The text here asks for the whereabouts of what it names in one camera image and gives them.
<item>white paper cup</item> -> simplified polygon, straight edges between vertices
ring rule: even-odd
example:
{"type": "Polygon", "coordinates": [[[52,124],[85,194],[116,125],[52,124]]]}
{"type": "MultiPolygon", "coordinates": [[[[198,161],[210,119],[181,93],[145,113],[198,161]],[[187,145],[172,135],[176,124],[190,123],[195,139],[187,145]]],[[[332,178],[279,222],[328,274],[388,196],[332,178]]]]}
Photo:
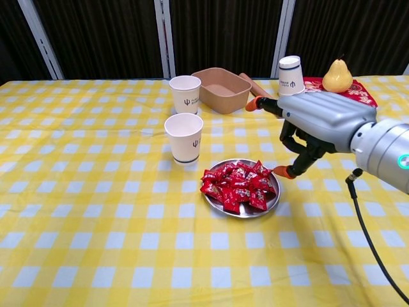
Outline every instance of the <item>white paper cup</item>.
{"type": "Polygon", "coordinates": [[[189,165],[199,159],[202,128],[203,120],[192,113],[175,114],[166,120],[165,131],[177,164],[189,165]]]}
{"type": "Polygon", "coordinates": [[[197,113],[201,80],[193,75],[179,75],[169,81],[177,113],[197,113]]]}
{"type": "Polygon", "coordinates": [[[303,93],[301,59],[299,56],[286,56],[279,61],[279,96],[303,93]]]}

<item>wooden stick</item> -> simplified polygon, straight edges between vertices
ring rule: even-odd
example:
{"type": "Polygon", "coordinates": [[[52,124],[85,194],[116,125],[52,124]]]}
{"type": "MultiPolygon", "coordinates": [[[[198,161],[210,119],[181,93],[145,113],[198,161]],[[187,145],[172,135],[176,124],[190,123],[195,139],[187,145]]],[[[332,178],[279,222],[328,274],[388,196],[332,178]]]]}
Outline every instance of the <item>wooden stick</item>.
{"type": "Polygon", "coordinates": [[[251,84],[251,93],[254,96],[263,96],[263,97],[267,97],[267,98],[271,98],[273,99],[273,97],[267,93],[265,90],[263,90],[257,83],[255,83],[248,75],[246,75],[245,73],[241,73],[239,75],[241,78],[245,79],[246,81],[249,81],[251,84]]]}

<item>silver plate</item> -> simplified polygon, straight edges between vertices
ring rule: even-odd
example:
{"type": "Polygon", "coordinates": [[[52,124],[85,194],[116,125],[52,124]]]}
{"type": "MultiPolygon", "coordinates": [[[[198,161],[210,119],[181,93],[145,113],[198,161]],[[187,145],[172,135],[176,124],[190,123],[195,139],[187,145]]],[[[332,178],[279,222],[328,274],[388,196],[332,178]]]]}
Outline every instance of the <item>silver plate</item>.
{"type": "MultiPolygon", "coordinates": [[[[222,162],[217,163],[215,166],[213,166],[210,170],[213,171],[223,165],[225,165],[226,163],[237,163],[238,161],[247,164],[249,166],[253,166],[256,164],[256,162],[252,161],[252,160],[247,160],[247,159],[229,159],[229,160],[225,160],[222,162]]],[[[220,203],[219,201],[215,200],[212,197],[207,196],[206,194],[204,195],[204,198],[206,198],[207,202],[215,209],[217,209],[218,211],[223,212],[224,214],[227,214],[229,216],[234,216],[234,217],[239,217],[241,219],[248,219],[248,218],[252,218],[252,217],[259,217],[259,216],[263,216],[267,213],[269,213],[278,203],[279,203],[279,199],[280,199],[280,184],[279,181],[277,180],[277,177],[271,173],[270,174],[270,181],[274,186],[274,189],[276,191],[276,195],[273,198],[272,196],[269,196],[269,194],[267,195],[267,210],[266,211],[260,211],[248,204],[244,205],[243,203],[240,204],[240,214],[235,214],[232,212],[226,212],[223,210],[223,204],[220,203]]]]}

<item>table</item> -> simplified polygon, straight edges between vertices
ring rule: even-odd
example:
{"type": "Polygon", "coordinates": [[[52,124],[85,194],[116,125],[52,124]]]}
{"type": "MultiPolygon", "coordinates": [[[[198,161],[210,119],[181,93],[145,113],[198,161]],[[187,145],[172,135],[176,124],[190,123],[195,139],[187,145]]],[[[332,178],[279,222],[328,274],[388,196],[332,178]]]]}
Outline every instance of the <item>table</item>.
{"type": "MultiPolygon", "coordinates": [[[[357,79],[380,119],[409,122],[408,76],[357,79]]],[[[276,95],[277,81],[258,83],[276,95]]],[[[235,157],[289,164],[282,120],[201,105],[199,162],[183,167],[164,134],[171,108],[165,80],[0,87],[1,306],[403,306],[348,196],[354,156],[281,179],[272,214],[222,216],[199,192],[203,170],[235,157]]],[[[357,190],[409,294],[409,198],[368,174],[357,190]]]]}

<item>plate rim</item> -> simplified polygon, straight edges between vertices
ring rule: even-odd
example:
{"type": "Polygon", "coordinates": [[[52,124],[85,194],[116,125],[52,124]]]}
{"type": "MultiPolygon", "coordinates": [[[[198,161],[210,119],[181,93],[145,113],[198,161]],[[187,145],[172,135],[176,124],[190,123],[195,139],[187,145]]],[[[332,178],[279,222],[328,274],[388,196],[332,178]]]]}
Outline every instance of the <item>plate rim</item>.
{"type": "MultiPolygon", "coordinates": [[[[216,166],[219,165],[219,164],[228,163],[229,161],[249,161],[249,162],[252,162],[252,163],[254,163],[254,164],[257,163],[256,161],[250,160],[250,159],[232,158],[232,159],[226,159],[226,160],[223,160],[223,161],[220,161],[220,162],[214,164],[214,165],[210,168],[210,170],[212,170],[214,167],[216,167],[216,166]]],[[[278,204],[278,202],[279,202],[279,200],[280,200],[280,196],[281,196],[280,182],[278,181],[277,176],[276,176],[273,172],[270,172],[270,174],[273,176],[273,178],[274,178],[275,181],[277,182],[277,186],[278,186],[278,191],[276,191],[275,201],[274,201],[273,205],[272,205],[268,210],[261,211],[259,214],[254,214],[253,216],[242,216],[241,214],[233,214],[233,213],[224,211],[224,210],[218,208],[218,206],[216,206],[215,204],[213,204],[213,202],[209,199],[209,196],[207,196],[205,193],[202,193],[202,194],[203,194],[204,198],[206,198],[206,201],[210,204],[210,206],[211,206],[212,208],[216,209],[217,211],[219,211],[219,212],[221,212],[221,213],[223,213],[223,214],[226,214],[226,215],[228,215],[228,216],[233,216],[233,217],[238,218],[238,219],[254,219],[254,218],[256,218],[256,217],[260,217],[260,216],[264,216],[265,214],[268,214],[272,209],[274,209],[274,208],[277,206],[277,204],[278,204]]]]}

